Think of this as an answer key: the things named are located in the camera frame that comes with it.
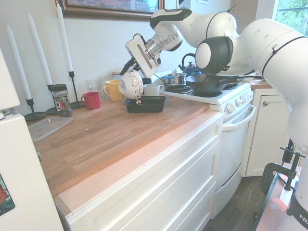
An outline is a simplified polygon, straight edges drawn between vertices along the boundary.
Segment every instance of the dark wooden floor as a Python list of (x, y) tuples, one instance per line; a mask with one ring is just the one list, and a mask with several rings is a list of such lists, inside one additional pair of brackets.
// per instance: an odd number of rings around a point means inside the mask
[(252, 231), (255, 213), (259, 213), (265, 200), (260, 189), (262, 177), (243, 177), (234, 196), (203, 231)]

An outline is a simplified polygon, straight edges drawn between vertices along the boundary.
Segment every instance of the stove knob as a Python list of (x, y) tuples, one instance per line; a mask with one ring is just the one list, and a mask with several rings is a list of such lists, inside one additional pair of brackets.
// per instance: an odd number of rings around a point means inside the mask
[(241, 100), (243, 101), (243, 103), (247, 102), (246, 96), (245, 96), (245, 95), (242, 95), (242, 96), (241, 96)]
[(236, 99), (236, 105), (240, 106), (242, 105), (243, 101), (241, 99)]
[(235, 112), (236, 108), (232, 103), (227, 104), (227, 111), (231, 114), (232, 112)]
[(248, 93), (245, 93), (244, 96), (246, 96), (247, 101), (250, 100), (250, 96), (248, 95)]

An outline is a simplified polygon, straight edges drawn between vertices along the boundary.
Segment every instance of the magnet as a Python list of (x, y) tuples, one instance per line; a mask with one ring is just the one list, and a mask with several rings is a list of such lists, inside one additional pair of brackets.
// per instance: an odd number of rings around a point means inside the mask
[(14, 201), (11, 198), (8, 188), (0, 174), (0, 216), (15, 208)]

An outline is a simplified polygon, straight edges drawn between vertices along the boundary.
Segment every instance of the tea kettle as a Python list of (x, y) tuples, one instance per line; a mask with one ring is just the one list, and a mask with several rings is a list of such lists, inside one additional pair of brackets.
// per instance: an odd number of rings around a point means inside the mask
[(186, 73), (187, 76), (191, 76), (192, 72), (199, 71), (199, 69), (196, 65), (193, 65), (192, 62), (188, 62), (189, 65), (184, 66), (184, 60), (187, 56), (191, 56), (191, 57), (195, 58), (195, 54), (193, 54), (193, 53), (188, 53), (188, 54), (184, 55), (184, 57), (182, 58), (182, 65), (179, 65), (179, 68), (183, 73)]

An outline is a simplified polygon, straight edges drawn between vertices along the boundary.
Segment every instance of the candlestick holder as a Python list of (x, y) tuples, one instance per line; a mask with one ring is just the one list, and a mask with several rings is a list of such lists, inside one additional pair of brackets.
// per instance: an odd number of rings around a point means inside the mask
[(24, 116), (26, 121), (38, 120), (38, 119), (41, 119), (41, 118), (46, 116), (45, 112), (34, 112), (34, 109), (33, 109), (33, 105), (34, 105), (33, 99), (26, 100), (26, 102), (31, 107), (31, 111), (32, 111), (32, 113), (27, 114), (27, 115)]
[(47, 85), (48, 90), (51, 92), (51, 96), (52, 96), (52, 101), (53, 101), (53, 103), (54, 103), (54, 107), (48, 109), (48, 110), (46, 111), (46, 113), (51, 114), (51, 115), (55, 115), (55, 114), (57, 114), (57, 107), (56, 107), (56, 103), (55, 103), (55, 101), (54, 101), (54, 99), (53, 99), (53, 95), (52, 95), (52, 91), (51, 91), (51, 86), (52, 86), (52, 85)]
[(68, 74), (69, 74), (69, 76), (72, 79), (73, 87), (74, 87), (74, 92), (75, 92), (75, 98), (76, 98), (76, 102), (72, 102), (71, 103), (71, 107), (72, 108), (83, 107), (84, 105), (82, 104), (82, 102), (78, 101), (78, 97), (77, 97), (77, 93), (76, 93), (76, 87), (75, 87), (75, 82), (74, 82), (75, 73), (74, 73), (74, 71), (69, 71)]

